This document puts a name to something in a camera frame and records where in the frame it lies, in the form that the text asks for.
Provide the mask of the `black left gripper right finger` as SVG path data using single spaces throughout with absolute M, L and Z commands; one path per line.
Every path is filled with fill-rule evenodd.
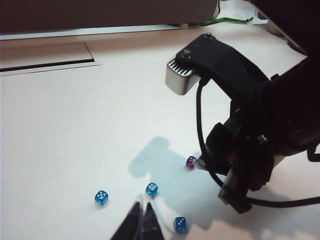
M 143 218 L 143 239 L 164 240 L 156 213 L 150 202 L 147 203 Z

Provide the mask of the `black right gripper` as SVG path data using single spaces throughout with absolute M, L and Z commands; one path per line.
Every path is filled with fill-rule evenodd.
M 202 153 L 194 162 L 203 171 L 226 172 L 218 197 L 238 214 L 252 208 L 247 200 L 248 191 L 255 192 L 266 185 L 274 167 L 272 155 L 254 135 L 245 114 L 232 100 L 229 118 L 213 127 L 204 144 L 206 155 Z

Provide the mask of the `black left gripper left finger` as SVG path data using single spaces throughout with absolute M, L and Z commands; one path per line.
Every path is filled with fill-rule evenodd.
M 143 208 L 141 203 L 136 201 L 111 240 L 139 240 L 141 238 L 142 220 Z

